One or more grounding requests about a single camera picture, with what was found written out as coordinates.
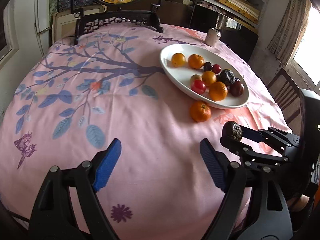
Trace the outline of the person's right hand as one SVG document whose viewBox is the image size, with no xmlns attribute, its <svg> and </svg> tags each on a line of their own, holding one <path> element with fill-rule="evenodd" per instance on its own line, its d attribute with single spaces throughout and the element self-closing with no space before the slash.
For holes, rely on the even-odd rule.
<svg viewBox="0 0 320 240">
<path fill-rule="evenodd" d="M 303 210 L 309 203 L 313 203 L 314 202 L 314 198 L 313 197 L 308 197 L 305 195 L 301 195 L 300 197 L 296 197 L 293 200 L 293 203 L 291 204 L 290 208 L 292 211 L 294 212 L 298 212 Z"/>
</svg>

